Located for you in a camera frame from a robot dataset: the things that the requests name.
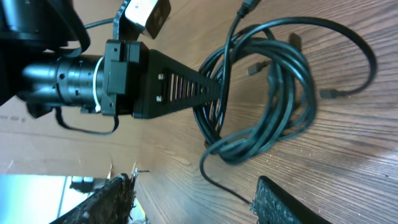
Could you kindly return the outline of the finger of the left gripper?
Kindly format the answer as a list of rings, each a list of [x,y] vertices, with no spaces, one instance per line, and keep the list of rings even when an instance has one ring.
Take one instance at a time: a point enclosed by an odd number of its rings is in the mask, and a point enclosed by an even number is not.
[[[217,100],[221,84],[157,51],[150,50],[132,116],[152,119]]]

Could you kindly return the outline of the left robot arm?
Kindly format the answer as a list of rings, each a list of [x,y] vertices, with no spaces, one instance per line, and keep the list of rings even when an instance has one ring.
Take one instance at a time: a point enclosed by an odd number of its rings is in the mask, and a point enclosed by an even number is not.
[[[1,101],[16,96],[39,118],[54,108],[151,119],[218,99],[220,84],[148,49],[168,1],[124,1],[103,55],[88,55],[87,26],[71,1],[1,1]]]

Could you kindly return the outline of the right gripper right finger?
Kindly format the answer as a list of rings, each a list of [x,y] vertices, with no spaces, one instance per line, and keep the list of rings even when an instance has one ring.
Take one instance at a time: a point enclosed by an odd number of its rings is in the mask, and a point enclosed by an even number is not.
[[[258,223],[331,224],[264,175],[258,178],[251,210]]]

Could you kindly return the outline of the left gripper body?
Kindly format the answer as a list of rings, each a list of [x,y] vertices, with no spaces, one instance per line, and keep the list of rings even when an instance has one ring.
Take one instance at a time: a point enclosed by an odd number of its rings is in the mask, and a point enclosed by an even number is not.
[[[101,114],[132,114],[149,49],[143,42],[108,40],[105,47]]]

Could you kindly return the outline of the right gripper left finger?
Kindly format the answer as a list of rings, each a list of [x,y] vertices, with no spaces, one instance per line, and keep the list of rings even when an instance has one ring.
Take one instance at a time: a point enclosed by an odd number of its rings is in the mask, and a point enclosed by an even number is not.
[[[117,175],[51,224],[127,224],[134,207],[136,179],[136,175]]]

